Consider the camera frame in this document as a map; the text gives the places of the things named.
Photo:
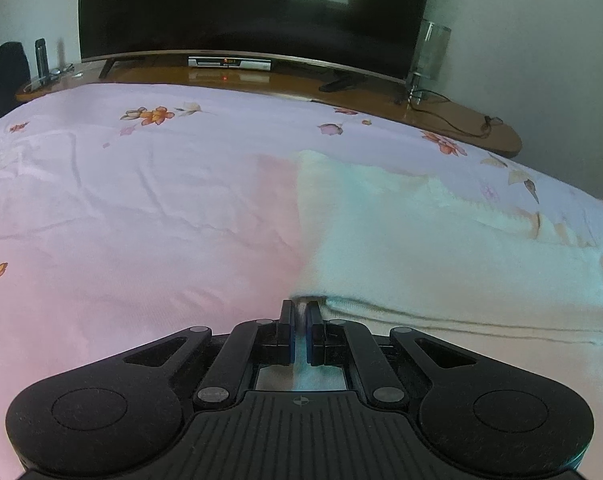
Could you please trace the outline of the white knit sweater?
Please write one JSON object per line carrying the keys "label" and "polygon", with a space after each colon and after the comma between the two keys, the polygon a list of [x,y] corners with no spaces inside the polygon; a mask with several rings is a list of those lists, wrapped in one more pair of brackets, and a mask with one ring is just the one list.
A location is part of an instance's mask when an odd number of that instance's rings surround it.
{"label": "white knit sweater", "polygon": [[311,151],[297,159],[298,298],[387,326],[603,344],[603,247],[539,211]]}

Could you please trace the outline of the pink floral bed sheet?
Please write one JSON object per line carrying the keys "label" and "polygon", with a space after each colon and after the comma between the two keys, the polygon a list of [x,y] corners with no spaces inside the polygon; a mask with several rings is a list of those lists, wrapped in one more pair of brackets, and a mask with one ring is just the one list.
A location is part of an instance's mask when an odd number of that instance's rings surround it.
{"label": "pink floral bed sheet", "polygon": [[[456,196],[539,211],[603,247],[603,202],[481,148],[348,108],[244,92],[88,84],[0,119],[0,479],[32,382],[193,325],[273,318],[305,263],[305,151],[431,176]],[[426,333],[563,382],[590,404],[582,463],[603,479],[603,344]]]}

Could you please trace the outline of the wooden tv bench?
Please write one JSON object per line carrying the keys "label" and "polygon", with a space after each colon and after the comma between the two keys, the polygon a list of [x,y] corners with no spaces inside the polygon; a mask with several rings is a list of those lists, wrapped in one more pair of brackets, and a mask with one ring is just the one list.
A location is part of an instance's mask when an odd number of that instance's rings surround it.
{"label": "wooden tv bench", "polygon": [[79,63],[73,72],[39,90],[32,90],[30,81],[19,88],[16,99],[28,102],[47,93],[98,82],[181,84],[283,96],[402,122],[506,158],[515,157],[523,148],[519,135],[499,117],[476,112],[437,92],[425,90],[423,101],[410,105],[407,85],[401,80],[294,61],[275,61],[269,72],[260,72],[190,67],[184,54],[108,58]]}

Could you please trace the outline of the silver set-top box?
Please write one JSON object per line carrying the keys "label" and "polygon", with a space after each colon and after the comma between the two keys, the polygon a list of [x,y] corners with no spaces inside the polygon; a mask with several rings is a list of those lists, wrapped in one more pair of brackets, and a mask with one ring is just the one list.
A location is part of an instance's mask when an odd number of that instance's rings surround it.
{"label": "silver set-top box", "polygon": [[189,55],[187,65],[196,68],[222,68],[222,70],[260,70],[269,72],[272,61],[265,58],[242,58],[241,56]]}

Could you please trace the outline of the black curved television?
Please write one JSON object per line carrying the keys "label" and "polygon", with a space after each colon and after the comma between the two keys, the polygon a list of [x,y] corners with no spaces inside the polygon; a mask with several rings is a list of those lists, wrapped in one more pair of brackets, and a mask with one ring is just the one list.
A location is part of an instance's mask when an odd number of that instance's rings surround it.
{"label": "black curved television", "polygon": [[402,80],[426,0],[78,0],[84,60],[236,53]]}

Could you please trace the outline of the dark remote in holder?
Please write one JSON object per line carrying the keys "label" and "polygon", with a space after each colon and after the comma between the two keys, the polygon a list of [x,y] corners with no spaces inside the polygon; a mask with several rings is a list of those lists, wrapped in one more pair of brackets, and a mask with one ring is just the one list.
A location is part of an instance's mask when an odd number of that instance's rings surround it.
{"label": "dark remote in holder", "polygon": [[66,64],[62,67],[51,68],[48,64],[47,47],[44,38],[39,38],[34,44],[36,52],[36,70],[38,76],[32,79],[30,88],[32,90],[42,89],[53,82],[58,81],[62,76],[74,71],[74,64]]}

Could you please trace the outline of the black chair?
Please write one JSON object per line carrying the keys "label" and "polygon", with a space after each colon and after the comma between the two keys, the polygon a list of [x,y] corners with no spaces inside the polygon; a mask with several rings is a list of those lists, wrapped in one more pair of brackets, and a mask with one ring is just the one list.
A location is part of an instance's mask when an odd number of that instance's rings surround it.
{"label": "black chair", "polygon": [[30,70],[24,47],[9,41],[0,45],[0,118],[20,105],[16,92],[30,80]]}

